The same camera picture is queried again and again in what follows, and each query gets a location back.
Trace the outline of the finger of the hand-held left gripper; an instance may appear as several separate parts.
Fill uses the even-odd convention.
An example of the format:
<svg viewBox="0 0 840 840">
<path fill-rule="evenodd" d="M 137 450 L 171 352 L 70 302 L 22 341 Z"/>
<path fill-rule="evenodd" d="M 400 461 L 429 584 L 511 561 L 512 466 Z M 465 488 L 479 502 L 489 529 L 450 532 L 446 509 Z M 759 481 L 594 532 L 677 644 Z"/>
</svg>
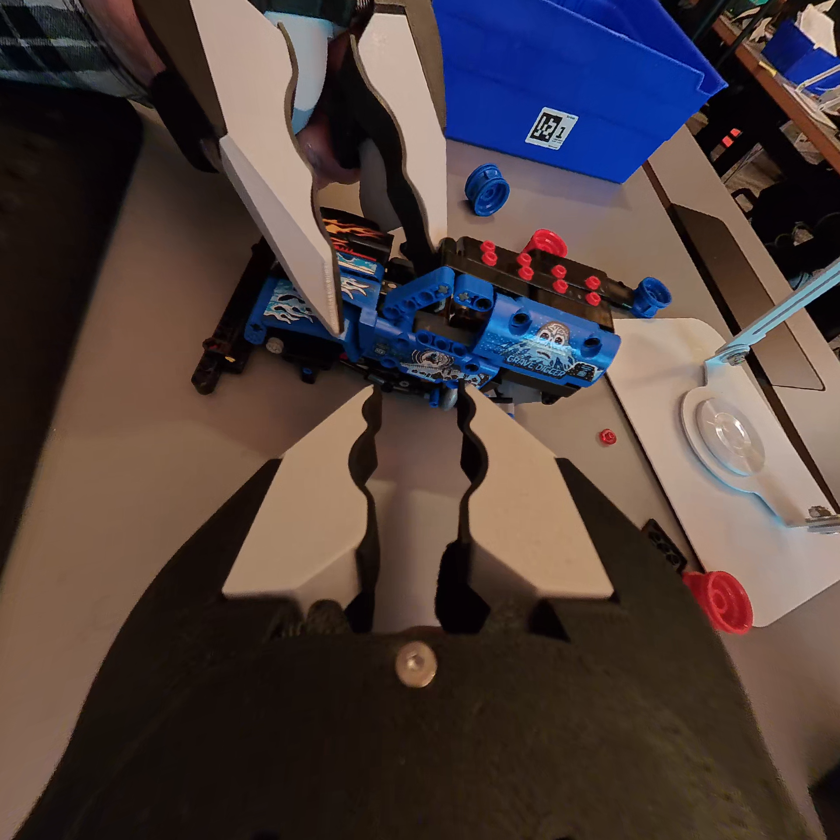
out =
<svg viewBox="0 0 840 840">
<path fill-rule="evenodd" d="M 409 259 L 436 259 L 448 235 L 443 52 L 431 2 L 373 2 L 350 38 L 350 109 L 382 165 L 363 210 L 394 216 Z"/>
<path fill-rule="evenodd" d="M 224 171 L 293 284 L 339 336 L 338 260 L 314 206 L 313 169 L 291 130 L 298 68 L 287 32 L 249 2 L 191 6 L 227 130 Z"/>
</svg>

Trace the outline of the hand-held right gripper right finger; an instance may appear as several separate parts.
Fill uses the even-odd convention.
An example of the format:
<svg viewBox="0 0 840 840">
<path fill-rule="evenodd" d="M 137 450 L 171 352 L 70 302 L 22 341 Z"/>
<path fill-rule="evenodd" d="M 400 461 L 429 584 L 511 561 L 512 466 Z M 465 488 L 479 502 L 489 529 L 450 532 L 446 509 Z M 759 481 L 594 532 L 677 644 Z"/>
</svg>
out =
<svg viewBox="0 0 840 840">
<path fill-rule="evenodd" d="M 458 388 L 468 488 L 441 559 L 434 609 L 449 634 L 564 634 L 556 601 L 606 602 L 604 565 L 551 449 L 473 385 Z"/>
</svg>

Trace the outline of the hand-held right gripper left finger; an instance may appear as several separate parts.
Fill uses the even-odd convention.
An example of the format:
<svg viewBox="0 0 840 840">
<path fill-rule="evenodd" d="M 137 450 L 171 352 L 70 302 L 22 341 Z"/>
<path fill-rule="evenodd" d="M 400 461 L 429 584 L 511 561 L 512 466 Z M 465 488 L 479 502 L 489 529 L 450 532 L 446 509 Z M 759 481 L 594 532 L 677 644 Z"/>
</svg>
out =
<svg viewBox="0 0 840 840">
<path fill-rule="evenodd" d="M 381 547 L 368 483 L 381 426 L 370 385 L 284 453 L 223 585 L 228 600 L 275 596 L 301 613 L 332 601 L 355 632 L 372 630 Z"/>
</svg>

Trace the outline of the blue black brick toy truck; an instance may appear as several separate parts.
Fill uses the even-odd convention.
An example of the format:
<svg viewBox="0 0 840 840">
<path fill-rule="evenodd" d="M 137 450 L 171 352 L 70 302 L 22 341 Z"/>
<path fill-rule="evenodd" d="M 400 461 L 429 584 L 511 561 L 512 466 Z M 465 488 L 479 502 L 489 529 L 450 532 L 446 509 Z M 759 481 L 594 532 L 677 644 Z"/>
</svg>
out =
<svg viewBox="0 0 840 840">
<path fill-rule="evenodd" d="M 450 408 L 461 382 L 482 392 L 523 385 L 543 404 L 602 378 L 621 340 L 609 295 L 626 289 L 593 268 L 540 250 L 472 237 L 442 240 L 418 275 L 392 257 L 394 236 L 322 208 L 339 262 L 343 330 L 332 335 L 260 240 L 192 374 L 201 395 L 244 371 L 253 350 L 314 383 L 341 365 L 383 392 Z"/>
</svg>

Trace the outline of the person's left forearm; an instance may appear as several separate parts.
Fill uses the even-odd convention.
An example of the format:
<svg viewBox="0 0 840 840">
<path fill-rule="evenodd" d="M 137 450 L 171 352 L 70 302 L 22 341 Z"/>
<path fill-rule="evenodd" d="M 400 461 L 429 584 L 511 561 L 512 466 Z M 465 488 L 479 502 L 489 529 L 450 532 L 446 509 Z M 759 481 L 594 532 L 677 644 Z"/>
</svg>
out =
<svg viewBox="0 0 840 840">
<path fill-rule="evenodd" d="M 148 106 L 155 70 L 144 68 L 132 14 L 91 12 L 77 1 L 1 2 L 1 79 L 92 91 Z"/>
</svg>

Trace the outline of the person's left hand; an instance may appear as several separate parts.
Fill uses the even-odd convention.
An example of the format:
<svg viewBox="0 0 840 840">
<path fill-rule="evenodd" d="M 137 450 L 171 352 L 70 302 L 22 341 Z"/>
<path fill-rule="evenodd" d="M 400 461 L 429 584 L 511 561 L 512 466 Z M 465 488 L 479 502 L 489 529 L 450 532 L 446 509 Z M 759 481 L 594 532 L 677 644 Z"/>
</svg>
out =
<svg viewBox="0 0 840 840">
<path fill-rule="evenodd" d="M 351 143 L 353 137 L 335 135 L 329 115 L 323 109 L 313 110 L 296 137 L 300 151 L 313 170 L 318 190 L 333 183 L 350 185 L 360 180 L 359 144 Z"/>
</svg>

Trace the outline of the black studded square plate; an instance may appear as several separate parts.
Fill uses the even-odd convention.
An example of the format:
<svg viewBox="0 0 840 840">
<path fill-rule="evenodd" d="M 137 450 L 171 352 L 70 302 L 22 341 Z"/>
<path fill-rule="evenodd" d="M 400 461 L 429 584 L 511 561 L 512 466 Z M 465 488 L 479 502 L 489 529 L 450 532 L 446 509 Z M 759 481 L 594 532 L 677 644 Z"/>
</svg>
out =
<svg viewBox="0 0 840 840">
<path fill-rule="evenodd" d="M 642 534 L 656 547 L 668 564 L 681 576 L 686 572 L 688 560 L 676 543 L 654 519 L 648 519 L 641 528 Z"/>
</svg>

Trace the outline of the white base board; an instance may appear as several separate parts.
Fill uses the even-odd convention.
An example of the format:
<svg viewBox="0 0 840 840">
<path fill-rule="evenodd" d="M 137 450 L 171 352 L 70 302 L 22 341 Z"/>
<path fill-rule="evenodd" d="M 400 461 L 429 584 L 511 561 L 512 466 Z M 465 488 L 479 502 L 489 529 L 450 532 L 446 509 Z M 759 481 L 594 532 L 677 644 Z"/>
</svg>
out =
<svg viewBox="0 0 840 840">
<path fill-rule="evenodd" d="M 616 322 L 606 376 L 700 564 L 740 583 L 766 627 L 839 579 L 838 521 L 819 533 L 812 508 L 829 501 L 744 366 L 706 362 L 723 345 L 693 318 Z M 723 465 L 700 431 L 714 401 L 755 432 L 755 474 Z"/>
</svg>

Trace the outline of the blue plastic bin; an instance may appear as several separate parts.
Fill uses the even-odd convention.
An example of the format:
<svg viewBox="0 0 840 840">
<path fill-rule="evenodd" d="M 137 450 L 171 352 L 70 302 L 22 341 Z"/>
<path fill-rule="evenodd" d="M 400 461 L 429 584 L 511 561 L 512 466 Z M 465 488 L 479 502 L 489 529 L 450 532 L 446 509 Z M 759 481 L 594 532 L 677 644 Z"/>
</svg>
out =
<svg viewBox="0 0 840 840">
<path fill-rule="evenodd" d="M 726 87 L 657 1 L 435 1 L 450 140 L 625 183 Z"/>
</svg>

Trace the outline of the clear acrylic stand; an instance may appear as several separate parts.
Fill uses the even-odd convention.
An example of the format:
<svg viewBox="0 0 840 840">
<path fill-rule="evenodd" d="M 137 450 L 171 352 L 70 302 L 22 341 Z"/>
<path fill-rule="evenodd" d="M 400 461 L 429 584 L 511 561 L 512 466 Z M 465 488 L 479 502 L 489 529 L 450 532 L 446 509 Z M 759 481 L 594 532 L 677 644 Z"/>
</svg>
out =
<svg viewBox="0 0 840 840">
<path fill-rule="evenodd" d="M 823 505 L 811 506 L 807 513 L 797 506 L 781 480 L 780 461 L 771 444 L 764 443 L 747 410 L 725 400 L 715 385 L 723 383 L 725 371 L 743 364 L 751 348 L 769 332 L 833 289 L 838 275 L 836 259 L 820 276 L 803 281 L 780 303 L 724 343 L 704 360 L 703 384 L 684 394 L 680 404 L 686 440 L 712 475 L 733 490 L 761 499 L 787 529 L 825 535 L 838 533 L 838 514 Z"/>
</svg>

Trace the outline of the wooden table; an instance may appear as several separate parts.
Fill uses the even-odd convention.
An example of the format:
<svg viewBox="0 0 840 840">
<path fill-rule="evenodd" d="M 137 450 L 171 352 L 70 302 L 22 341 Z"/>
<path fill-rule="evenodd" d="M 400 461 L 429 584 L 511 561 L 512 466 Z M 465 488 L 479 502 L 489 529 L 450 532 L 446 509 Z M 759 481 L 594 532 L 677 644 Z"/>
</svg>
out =
<svg viewBox="0 0 840 840">
<path fill-rule="evenodd" d="M 763 60 L 757 48 L 741 43 L 733 54 L 774 103 L 839 173 L 838 129 L 824 118 L 804 94 Z"/>
</svg>

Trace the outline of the small blue box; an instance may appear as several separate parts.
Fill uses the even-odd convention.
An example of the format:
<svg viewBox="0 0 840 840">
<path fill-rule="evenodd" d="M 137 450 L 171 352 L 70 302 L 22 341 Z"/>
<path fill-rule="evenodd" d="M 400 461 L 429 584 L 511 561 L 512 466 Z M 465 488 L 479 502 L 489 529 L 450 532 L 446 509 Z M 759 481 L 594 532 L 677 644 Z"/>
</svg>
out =
<svg viewBox="0 0 840 840">
<path fill-rule="evenodd" d="M 830 49 L 825 49 L 822 41 L 815 42 L 793 19 L 786 19 L 764 45 L 761 57 L 766 64 L 795 85 L 834 69 L 831 76 L 807 87 L 808 91 L 821 95 L 825 91 L 838 88 L 839 85 L 839 58 L 835 52 L 838 52 L 838 47 L 833 45 Z"/>
</svg>

